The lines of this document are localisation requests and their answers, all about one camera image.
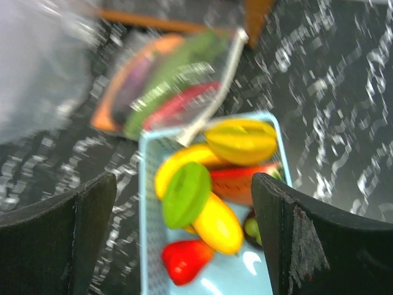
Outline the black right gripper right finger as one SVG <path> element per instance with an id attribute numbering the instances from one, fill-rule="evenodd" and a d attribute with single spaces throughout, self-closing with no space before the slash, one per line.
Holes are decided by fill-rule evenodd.
<path id="1" fill-rule="evenodd" d="M 265 173 L 252 199 L 274 294 L 391 294 L 392 225 L 303 194 Z"/>

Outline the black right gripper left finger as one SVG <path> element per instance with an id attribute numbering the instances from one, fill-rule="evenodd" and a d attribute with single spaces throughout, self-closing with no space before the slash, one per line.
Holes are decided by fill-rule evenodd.
<path id="1" fill-rule="evenodd" d="M 1 294 L 87 294 L 117 195 L 102 173 L 1 216 Z"/>

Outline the dark purple mangosteen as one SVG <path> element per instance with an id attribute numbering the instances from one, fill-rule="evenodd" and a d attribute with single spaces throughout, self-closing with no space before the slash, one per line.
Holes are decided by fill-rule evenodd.
<path id="1" fill-rule="evenodd" d="M 253 246 L 255 249 L 263 251 L 260 231 L 257 224 L 255 211 L 253 209 L 248 213 L 243 221 L 243 233 L 248 244 Z"/>

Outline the yellow mango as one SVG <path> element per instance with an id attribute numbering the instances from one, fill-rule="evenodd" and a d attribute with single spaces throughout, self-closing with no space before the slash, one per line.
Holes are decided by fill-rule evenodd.
<path id="1" fill-rule="evenodd" d="M 242 247 L 244 234 L 238 218 L 213 192 L 192 226 L 200 238 L 216 252 L 234 255 Z"/>

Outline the watermelon slice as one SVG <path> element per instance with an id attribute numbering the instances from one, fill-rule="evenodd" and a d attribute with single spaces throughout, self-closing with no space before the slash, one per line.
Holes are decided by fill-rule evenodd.
<path id="1" fill-rule="evenodd" d="M 212 191 L 225 201 L 251 206 L 251 182 L 255 173 L 266 173 L 281 181 L 284 177 L 283 167 L 280 162 L 211 170 Z"/>

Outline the white dotted zip bag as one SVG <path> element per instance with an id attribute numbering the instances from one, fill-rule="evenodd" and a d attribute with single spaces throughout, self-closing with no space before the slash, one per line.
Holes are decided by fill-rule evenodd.
<path id="1" fill-rule="evenodd" d="M 247 40 L 241 28 L 185 36 L 134 33 L 91 126 L 133 141 L 144 132 L 181 126 L 188 144 L 227 96 Z"/>

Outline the purple eggplant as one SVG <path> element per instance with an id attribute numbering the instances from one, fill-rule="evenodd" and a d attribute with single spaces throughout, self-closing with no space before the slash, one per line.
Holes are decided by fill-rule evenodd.
<path id="1" fill-rule="evenodd" d="M 144 90 L 151 72 L 160 60 L 158 53 L 145 56 L 141 61 L 127 72 L 125 81 L 115 94 L 115 100 L 111 107 L 111 117 L 116 124 L 124 125 L 132 112 L 131 103 L 139 98 Z"/>

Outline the red chili pepper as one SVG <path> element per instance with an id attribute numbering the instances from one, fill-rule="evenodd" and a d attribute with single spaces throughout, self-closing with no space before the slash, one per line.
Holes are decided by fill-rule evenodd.
<path id="1" fill-rule="evenodd" d="M 183 92 L 173 96 L 169 101 L 161 105 L 156 111 L 148 116 L 142 124 L 143 129 L 151 130 L 155 123 L 163 119 L 169 119 L 172 115 L 178 115 L 184 110 L 186 103 L 191 102 L 194 98 L 204 94 L 207 90 L 216 90 L 220 82 L 206 82 L 203 84 L 193 85 Z"/>

